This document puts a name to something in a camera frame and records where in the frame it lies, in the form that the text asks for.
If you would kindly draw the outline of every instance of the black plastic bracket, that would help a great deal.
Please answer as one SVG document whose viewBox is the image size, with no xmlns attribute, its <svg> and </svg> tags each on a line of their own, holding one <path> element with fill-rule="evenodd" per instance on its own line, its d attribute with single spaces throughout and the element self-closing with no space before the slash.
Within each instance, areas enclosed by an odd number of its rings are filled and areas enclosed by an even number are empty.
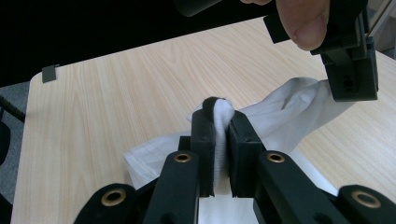
<svg viewBox="0 0 396 224">
<path fill-rule="evenodd" d="M 47 67 L 42 68 L 42 79 L 43 83 L 47 83 L 53 80 L 56 80 L 56 70 L 55 68 L 58 67 L 59 64 L 50 65 Z"/>
<path fill-rule="evenodd" d="M 327 34 L 313 55 L 320 54 L 337 102 L 376 100 L 378 73 L 375 47 L 368 33 L 367 0 L 332 0 Z M 264 18 L 274 43 L 290 39 L 277 11 Z"/>
</svg>

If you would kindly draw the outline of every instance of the black cable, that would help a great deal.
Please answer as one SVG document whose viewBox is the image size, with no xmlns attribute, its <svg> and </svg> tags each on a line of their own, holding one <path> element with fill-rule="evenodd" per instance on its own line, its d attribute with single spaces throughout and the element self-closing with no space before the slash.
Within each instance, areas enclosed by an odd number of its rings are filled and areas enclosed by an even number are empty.
<svg viewBox="0 0 396 224">
<path fill-rule="evenodd" d="M 0 106 L 4 108 L 10 115 L 24 123 L 26 115 L 17 107 L 10 103 L 4 96 L 0 95 Z"/>
</svg>

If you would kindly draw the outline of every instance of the white towel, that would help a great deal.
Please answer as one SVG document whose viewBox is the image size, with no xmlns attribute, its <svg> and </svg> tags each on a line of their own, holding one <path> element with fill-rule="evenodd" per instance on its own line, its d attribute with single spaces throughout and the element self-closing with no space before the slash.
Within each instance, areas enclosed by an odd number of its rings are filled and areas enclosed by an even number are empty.
<svg viewBox="0 0 396 224">
<path fill-rule="evenodd" d="M 225 153 L 225 131 L 233 116 L 232 99 L 229 100 L 218 100 L 214 106 L 217 133 L 214 173 L 216 197 L 200 199 L 199 223 L 257 223 L 252 211 L 252 200 L 233 199 L 229 194 Z M 306 135 L 352 105 L 333 100 L 328 80 L 297 77 L 261 102 L 240 111 L 247 115 L 268 150 L 291 153 Z M 124 154 L 136 189 L 160 175 L 166 156 L 177 150 L 181 135 L 190 135 L 190 131 L 155 138 Z"/>
</svg>

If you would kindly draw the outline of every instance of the human hand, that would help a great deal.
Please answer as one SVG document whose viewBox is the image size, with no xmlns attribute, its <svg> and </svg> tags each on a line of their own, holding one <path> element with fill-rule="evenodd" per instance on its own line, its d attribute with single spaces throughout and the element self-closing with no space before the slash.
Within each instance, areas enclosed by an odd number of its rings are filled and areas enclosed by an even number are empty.
<svg viewBox="0 0 396 224">
<path fill-rule="evenodd" d="M 265 5 L 271 0 L 241 0 Z M 321 45 L 327 32 L 330 0 L 276 0 L 282 25 L 300 49 L 311 50 Z"/>
</svg>

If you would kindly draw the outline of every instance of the wood grain surface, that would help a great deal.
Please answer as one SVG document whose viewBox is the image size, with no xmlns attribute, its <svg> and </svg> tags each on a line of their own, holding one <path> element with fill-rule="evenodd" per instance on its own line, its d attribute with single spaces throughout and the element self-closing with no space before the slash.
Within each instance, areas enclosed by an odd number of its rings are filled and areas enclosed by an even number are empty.
<svg viewBox="0 0 396 224">
<path fill-rule="evenodd" d="M 362 184 L 396 202 L 396 62 L 377 53 L 379 100 L 360 102 L 299 145 L 337 188 Z M 186 131 L 206 97 L 235 108 L 292 77 L 325 79 L 318 56 L 274 45 L 262 19 L 56 68 L 30 86 L 13 223 L 72 223 L 99 188 L 130 183 L 123 153 Z"/>
</svg>

